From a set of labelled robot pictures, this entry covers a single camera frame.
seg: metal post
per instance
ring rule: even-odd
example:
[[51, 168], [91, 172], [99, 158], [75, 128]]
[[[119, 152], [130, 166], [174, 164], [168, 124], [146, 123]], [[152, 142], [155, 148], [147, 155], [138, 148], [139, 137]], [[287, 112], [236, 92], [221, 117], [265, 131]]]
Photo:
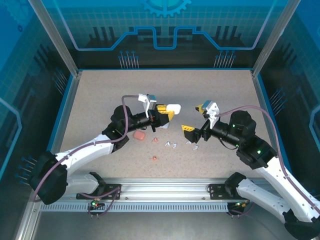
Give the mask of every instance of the metal post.
[[292, 15], [295, 13], [295, 10], [299, 5], [300, 1], [301, 0], [288, 0], [288, 3], [284, 7], [283, 12], [281, 13], [278, 21], [276, 22], [268, 40], [266, 41], [258, 59], [256, 60], [252, 68], [253, 76], [257, 76], [260, 73], [262, 67], [266, 63], [269, 55], [271, 54], [272, 50], [277, 44]]
[[43, 25], [46, 33], [49, 35], [51, 41], [53, 42], [55, 48], [59, 52], [62, 60], [65, 65], [69, 69], [70, 73], [77, 77], [78, 76], [78, 68], [72, 59], [62, 37], [59, 34], [58, 29], [56, 28], [54, 22], [52, 21], [46, 7], [42, 3], [41, 0], [28, 0], [30, 5], [32, 6], [35, 14], [39, 18], [41, 24]]

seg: glass panel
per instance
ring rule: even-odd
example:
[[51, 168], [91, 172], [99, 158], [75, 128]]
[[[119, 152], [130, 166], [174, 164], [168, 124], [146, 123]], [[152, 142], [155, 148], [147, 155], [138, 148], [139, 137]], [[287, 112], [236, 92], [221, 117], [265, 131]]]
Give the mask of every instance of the glass panel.
[[44, 1], [78, 67], [123, 69], [251, 68], [286, 3]]
[[292, 173], [320, 194], [319, 1], [301, 0], [261, 71]]
[[1, 4], [0, 238], [10, 240], [31, 192], [31, 158], [47, 149], [70, 73], [28, 1]]

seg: speckled beige surface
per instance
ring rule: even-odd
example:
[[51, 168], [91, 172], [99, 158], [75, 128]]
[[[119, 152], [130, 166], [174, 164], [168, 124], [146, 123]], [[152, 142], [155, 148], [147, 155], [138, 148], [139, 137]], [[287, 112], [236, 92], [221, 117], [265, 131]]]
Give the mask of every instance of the speckled beige surface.
[[[121, 178], [227, 178], [235, 171], [248, 177], [258, 177], [220, 142], [211, 138], [199, 141], [193, 150], [186, 144], [181, 125], [200, 128], [204, 118], [195, 106], [205, 100], [217, 102], [220, 111], [243, 105], [259, 105], [249, 70], [85, 70], [68, 120], [61, 150], [85, 143], [110, 123], [114, 109], [121, 104], [122, 95], [154, 94], [159, 104], [180, 104], [181, 112], [169, 129], [151, 128], [139, 141], [129, 133], [130, 141], [119, 151], [96, 159], [78, 172], [94, 171], [102, 177]], [[138, 100], [126, 101], [133, 114], [143, 112]], [[256, 134], [269, 140], [262, 113], [249, 110], [257, 122]], [[222, 117], [229, 122], [230, 116]], [[157, 137], [158, 143], [152, 142]], [[172, 149], [165, 146], [177, 143]]]

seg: small pink piece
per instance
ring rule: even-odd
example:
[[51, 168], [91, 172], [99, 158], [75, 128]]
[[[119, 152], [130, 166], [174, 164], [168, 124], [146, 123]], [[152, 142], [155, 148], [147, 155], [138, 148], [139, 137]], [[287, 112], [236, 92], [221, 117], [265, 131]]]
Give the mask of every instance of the small pink piece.
[[143, 131], [137, 130], [137, 131], [134, 132], [133, 137], [135, 139], [138, 139], [138, 140], [142, 141], [143, 139], [145, 139], [146, 134]]

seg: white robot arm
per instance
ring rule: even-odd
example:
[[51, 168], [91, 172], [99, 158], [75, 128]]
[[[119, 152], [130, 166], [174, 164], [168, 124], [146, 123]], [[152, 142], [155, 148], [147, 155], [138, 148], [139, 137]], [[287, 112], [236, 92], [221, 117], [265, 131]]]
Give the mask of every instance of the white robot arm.
[[280, 164], [274, 149], [256, 136], [256, 122], [247, 111], [231, 114], [229, 124], [220, 121], [219, 109], [213, 101], [206, 101], [195, 108], [206, 119], [201, 129], [182, 126], [184, 136], [192, 143], [211, 136], [227, 142], [237, 149], [236, 155], [252, 170], [264, 177], [279, 193], [276, 196], [255, 185], [236, 172], [225, 182], [231, 197], [239, 195], [263, 207], [281, 222], [288, 232], [299, 240], [311, 240], [320, 234], [320, 201], [313, 197]]
[[156, 128], [168, 128], [174, 115], [181, 110], [179, 104], [157, 104], [154, 95], [139, 94], [136, 97], [143, 102], [144, 112], [132, 115], [129, 107], [120, 105], [115, 108], [111, 123], [93, 140], [68, 151], [45, 152], [39, 157], [29, 174], [28, 183], [44, 204], [52, 204], [65, 194], [95, 193], [99, 196], [105, 193], [106, 183], [97, 173], [73, 173], [91, 161], [122, 148], [129, 141], [128, 132], [145, 130], [148, 126], [154, 132]]

